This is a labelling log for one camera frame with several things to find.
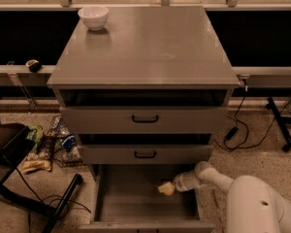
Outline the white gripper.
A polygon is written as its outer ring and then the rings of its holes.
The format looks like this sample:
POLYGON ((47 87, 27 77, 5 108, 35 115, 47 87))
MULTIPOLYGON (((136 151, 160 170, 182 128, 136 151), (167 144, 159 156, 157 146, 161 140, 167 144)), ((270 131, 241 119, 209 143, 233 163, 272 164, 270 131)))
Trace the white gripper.
POLYGON ((200 189, 206 187, 207 184, 203 183, 197 178, 193 171, 180 173, 175 176, 173 183, 167 182, 158 186, 160 193, 164 194, 166 188, 173 188, 178 192, 185 192, 192 189, 200 189))

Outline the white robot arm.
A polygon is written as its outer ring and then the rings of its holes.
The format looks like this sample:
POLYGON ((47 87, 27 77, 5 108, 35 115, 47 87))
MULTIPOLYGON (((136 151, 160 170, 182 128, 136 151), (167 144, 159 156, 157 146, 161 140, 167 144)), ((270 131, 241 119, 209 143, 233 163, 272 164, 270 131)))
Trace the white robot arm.
POLYGON ((158 191, 172 195, 207 185, 226 194, 226 233, 291 233, 291 202, 261 179, 232 179, 207 161, 159 185, 158 191))

